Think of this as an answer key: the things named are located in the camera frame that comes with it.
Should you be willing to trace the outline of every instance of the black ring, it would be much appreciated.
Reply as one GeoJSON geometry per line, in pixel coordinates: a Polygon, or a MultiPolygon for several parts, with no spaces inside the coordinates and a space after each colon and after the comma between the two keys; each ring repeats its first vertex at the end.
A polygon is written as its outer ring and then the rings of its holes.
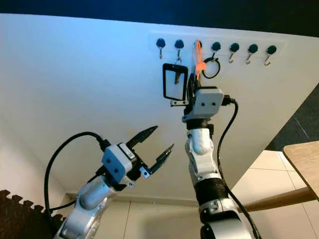
{"type": "Polygon", "coordinates": [[[213,76],[206,76],[204,70],[202,70],[201,72],[202,72],[203,76],[204,76],[205,78],[208,78],[208,79],[214,78],[215,76],[218,75],[218,73],[219,73],[219,71],[220,71],[220,63],[219,63],[219,61],[218,61],[218,58],[214,58],[214,56],[212,56],[212,57],[206,58],[206,59],[204,60],[205,63],[210,62],[210,61],[213,61],[213,62],[216,61],[216,62],[217,62],[217,64],[218,64],[218,71],[217,71],[216,74],[213,75],[213,76]]]}

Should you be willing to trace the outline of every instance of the beige tile floor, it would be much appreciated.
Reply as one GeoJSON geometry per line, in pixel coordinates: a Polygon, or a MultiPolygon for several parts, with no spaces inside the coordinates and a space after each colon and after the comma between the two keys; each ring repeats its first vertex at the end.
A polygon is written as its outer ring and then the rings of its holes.
{"type": "MultiPolygon", "coordinates": [[[[300,187],[304,183],[280,152],[263,151],[233,188],[249,203],[300,187]]],[[[251,213],[263,239],[318,239],[319,202],[311,201],[251,213]]],[[[246,219],[242,220],[248,227],[246,219]]],[[[113,202],[96,239],[199,239],[197,207],[113,202]]]]}

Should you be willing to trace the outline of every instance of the white backdrop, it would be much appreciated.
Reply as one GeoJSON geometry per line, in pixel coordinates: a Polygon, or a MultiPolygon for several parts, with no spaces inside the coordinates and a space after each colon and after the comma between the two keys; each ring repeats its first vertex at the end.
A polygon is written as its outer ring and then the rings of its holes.
{"type": "MultiPolygon", "coordinates": [[[[241,45],[255,39],[284,44],[272,64],[260,57],[245,64],[245,51],[228,64],[228,46],[219,55],[222,70],[216,85],[239,103],[239,114],[227,134],[221,155],[233,186],[318,83],[319,40],[264,32],[120,22],[36,15],[0,15],[0,113],[32,152],[46,165],[69,136],[91,130],[112,143],[126,142],[140,130],[159,125],[139,155],[149,165],[175,143],[168,162],[149,179],[122,195],[194,199],[184,152],[182,108],[170,108],[162,97],[161,66],[174,63],[176,52],[152,46],[152,32],[183,39],[232,39],[241,45]]],[[[190,66],[189,45],[182,51],[190,66]]],[[[233,109],[220,109],[214,143],[233,109]]],[[[70,144],[52,173],[69,191],[79,187],[101,165],[101,152],[91,138],[70,144]]]]}

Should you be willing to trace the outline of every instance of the key ring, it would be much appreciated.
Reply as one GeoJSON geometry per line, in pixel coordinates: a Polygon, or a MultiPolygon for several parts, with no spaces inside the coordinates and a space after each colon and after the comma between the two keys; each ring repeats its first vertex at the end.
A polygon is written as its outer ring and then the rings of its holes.
{"type": "Polygon", "coordinates": [[[206,58],[205,60],[204,60],[204,63],[205,64],[207,64],[207,62],[210,62],[210,61],[212,61],[212,62],[217,62],[217,64],[218,64],[218,70],[217,70],[217,72],[215,73],[215,75],[213,75],[213,76],[206,76],[206,74],[205,74],[205,71],[204,70],[202,70],[201,72],[202,72],[202,74],[203,74],[203,76],[205,77],[205,78],[207,78],[207,79],[212,79],[212,78],[214,78],[215,76],[217,76],[218,75],[218,73],[219,73],[219,71],[220,71],[220,63],[219,63],[219,61],[218,61],[218,58],[214,58],[214,55],[215,55],[215,53],[213,54],[213,56],[212,57],[208,57],[208,58],[206,58]]]}

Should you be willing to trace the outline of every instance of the wooden table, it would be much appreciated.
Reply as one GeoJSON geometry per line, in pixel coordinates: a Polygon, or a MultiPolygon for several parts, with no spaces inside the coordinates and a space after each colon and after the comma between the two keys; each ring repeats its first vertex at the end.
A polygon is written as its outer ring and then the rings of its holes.
{"type": "Polygon", "coordinates": [[[249,212],[319,200],[319,141],[288,145],[283,153],[307,187],[247,204],[249,212]]]}

